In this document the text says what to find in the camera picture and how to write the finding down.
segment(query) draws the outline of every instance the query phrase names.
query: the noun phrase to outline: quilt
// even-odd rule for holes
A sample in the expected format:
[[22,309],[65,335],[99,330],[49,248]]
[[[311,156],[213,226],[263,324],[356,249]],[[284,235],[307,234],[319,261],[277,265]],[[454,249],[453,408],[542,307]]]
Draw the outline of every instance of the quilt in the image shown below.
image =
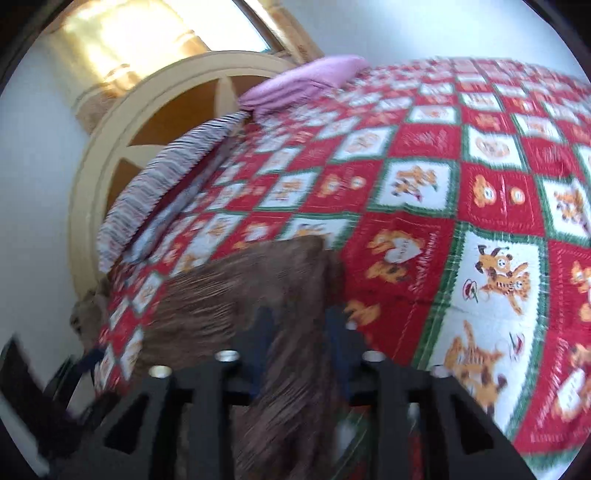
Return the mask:
[[511,60],[367,70],[250,126],[150,258],[119,268],[99,387],[125,386],[167,278],[321,235],[368,343],[454,375],[556,479],[591,430],[590,181],[587,83]]

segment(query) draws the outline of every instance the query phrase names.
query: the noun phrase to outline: black metal frame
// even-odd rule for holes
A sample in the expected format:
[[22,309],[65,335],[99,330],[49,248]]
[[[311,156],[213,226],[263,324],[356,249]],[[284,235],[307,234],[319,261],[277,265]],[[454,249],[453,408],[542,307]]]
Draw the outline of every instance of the black metal frame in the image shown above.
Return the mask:
[[[534,479],[511,443],[455,378],[434,378],[395,365],[380,352],[369,351],[360,333],[346,329],[346,321],[341,308],[326,311],[326,348],[345,399],[352,406],[370,407],[375,434],[366,459],[369,480],[411,478],[409,403],[417,403],[420,411],[426,480]],[[193,408],[187,479],[233,480],[228,408],[247,406],[259,394],[273,337],[272,312],[261,308],[253,327],[235,336],[233,356],[216,355],[196,367],[153,373],[112,411],[95,411],[91,423],[92,415],[83,420],[67,415],[61,404],[66,395],[60,390],[71,391],[70,382],[87,372],[102,352],[62,368],[50,383],[58,387],[42,393],[30,379],[18,344],[10,342],[2,352],[0,391],[39,439],[56,480],[172,479],[179,419],[189,402]],[[21,385],[15,386],[16,379]],[[19,405],[18,395],[23,394],[41,408]],[[573,466],[580,473],[565,478],[587,478],[588,464],[576,460]],[[28,480],[24,474],[21,478]]]

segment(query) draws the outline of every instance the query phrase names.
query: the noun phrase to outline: brown blanket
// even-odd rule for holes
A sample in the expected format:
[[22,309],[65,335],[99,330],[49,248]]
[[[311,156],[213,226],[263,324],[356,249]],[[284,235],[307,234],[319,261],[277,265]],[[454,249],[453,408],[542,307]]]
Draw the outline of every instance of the brown blanket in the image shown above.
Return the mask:
[[[233,409],[236,478],[325,480],[339,400],[324,310],[340,301],[341,287],[336,254],[314,236],[255,245],[174,277],[145,331],[132,382],[152,365],[196,365],[227,348],[259,306],[272,308],[278,333],[262,393],[250,407]],[[186,476],[183,424],[178,478]]]

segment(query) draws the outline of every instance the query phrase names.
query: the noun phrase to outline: wooden trim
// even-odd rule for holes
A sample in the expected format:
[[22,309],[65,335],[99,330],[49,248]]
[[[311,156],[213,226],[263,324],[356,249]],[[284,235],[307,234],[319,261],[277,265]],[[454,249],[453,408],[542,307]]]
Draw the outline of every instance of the wooden trim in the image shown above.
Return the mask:
[[[68,250],[78,296],[82,297],[102,278],[96,234],[105,217],[119,162],[129,157],[128,148],[142,127],[169,102],[204,83],[235,76],[270,78],[291,68],[290,62],[264,53],[209,52],[157,71],[116,101],[88,142],[70,195]],[[216,101],[218,104],[225,108],[229,103],[224,99]]]

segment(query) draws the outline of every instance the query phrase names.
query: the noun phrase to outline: white wall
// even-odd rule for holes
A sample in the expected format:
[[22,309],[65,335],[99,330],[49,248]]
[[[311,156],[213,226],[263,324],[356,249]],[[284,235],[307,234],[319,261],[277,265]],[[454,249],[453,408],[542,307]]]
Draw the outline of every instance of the white wall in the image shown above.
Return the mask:
[[[76,297],[66,221],[87,140],[35,43],[0,96],[0,348],[17,333],[43,384],[68,355],[82,352],[69,326]],[[78,408],[91,395],[85,386]],[[35,446],[4,400],[0,417],[29,463],[41,469]]]
[[558,34],[522,0],[282,0],[325,54],[373,64],[504,57],[585,79]]

